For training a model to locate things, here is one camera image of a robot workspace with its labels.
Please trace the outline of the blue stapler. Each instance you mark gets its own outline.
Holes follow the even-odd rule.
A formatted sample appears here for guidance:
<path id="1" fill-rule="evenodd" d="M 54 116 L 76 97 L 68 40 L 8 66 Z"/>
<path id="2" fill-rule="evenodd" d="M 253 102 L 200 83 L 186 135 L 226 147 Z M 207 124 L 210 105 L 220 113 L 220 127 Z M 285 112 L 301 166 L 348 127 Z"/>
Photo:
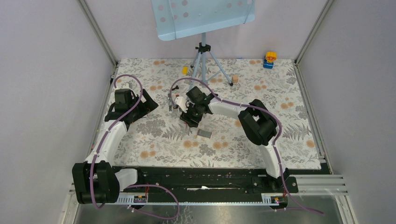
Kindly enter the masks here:
<path id="1" fill-rule="evenodd" d="M 169 107 L 169 112 L 173 111 L 173 103 L 172 103 L 172 96 L 168 95 L 168 107 Z"/>

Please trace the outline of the grey staple strip box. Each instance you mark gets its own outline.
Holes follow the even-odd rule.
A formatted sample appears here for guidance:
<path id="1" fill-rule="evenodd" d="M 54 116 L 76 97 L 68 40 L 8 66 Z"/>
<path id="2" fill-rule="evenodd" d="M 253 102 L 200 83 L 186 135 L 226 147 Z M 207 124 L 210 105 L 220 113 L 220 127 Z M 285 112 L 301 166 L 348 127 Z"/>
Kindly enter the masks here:
<path id="1" fill-rule="evenodd" d="M 203 138 L 210 139 L 211 136 L 212 136 L 212 132 L 205 131 L 205 130 L 202 130 L 202 129 L 198 129 L 197 135 L 200 136 L 200 137 L 203 137 Z"/>

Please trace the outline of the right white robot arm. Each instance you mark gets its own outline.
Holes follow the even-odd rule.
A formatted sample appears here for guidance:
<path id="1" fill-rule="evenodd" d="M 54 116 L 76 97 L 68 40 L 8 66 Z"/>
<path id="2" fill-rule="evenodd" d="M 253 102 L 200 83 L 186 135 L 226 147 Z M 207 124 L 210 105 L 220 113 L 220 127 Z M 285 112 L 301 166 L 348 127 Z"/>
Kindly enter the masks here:
<path id="1" fill-rule="evenodd" d="M 269 189 L 280 192 L 286 187 L 285 171 L 282 159 L 276 149 L 277 127 L 280 127 L 264 104 L 255 99 L 249 104 L 237 104 L 220 99 L 217 94 L 206 95 L 198 87 L 187 93 L 187 98 L 176 97 L 174 103 L 181 109 L 180 119 L 189 127 L 198 127 L 205 114 L 224 115 L 240 122 L 246 137 L 261 147 L 266 165 Z"/>

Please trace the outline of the pink stapler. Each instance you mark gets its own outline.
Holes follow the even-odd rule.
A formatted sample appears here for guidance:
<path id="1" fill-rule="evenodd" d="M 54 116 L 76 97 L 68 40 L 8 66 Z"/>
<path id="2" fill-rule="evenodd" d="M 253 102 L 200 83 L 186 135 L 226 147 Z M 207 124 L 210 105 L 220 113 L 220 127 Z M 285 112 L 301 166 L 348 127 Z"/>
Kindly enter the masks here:
<path id="1" fill-rule="evenodd" d="M 175 104 L 178 105 L 178 107 L 182 112 L 187 112 L 188 107 L 186 106 L 186 102 L 187 102 L 186 98 L 181 96 L 176 97 L 175 99 Z"/>

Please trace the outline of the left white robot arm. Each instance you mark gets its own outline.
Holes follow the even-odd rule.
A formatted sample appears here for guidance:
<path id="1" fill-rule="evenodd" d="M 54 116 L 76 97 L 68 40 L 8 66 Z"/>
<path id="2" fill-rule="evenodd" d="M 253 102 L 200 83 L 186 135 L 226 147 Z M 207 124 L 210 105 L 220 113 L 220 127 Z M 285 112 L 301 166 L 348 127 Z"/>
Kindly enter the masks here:
<path id="1" fill-rule="evenodd" d="M 104 118 L 104 130 L 93 151 L 82 163 L 75 163 L 72 177 L 80 204 L 115 203 L 121 191 L 129 187 L 138 192 L 145 180 L 135 168 L 114 169 L 115 153 L 130 125 L 158 107 L 145 89 L 136 95 L 130 89 L 119 89 Z"/>

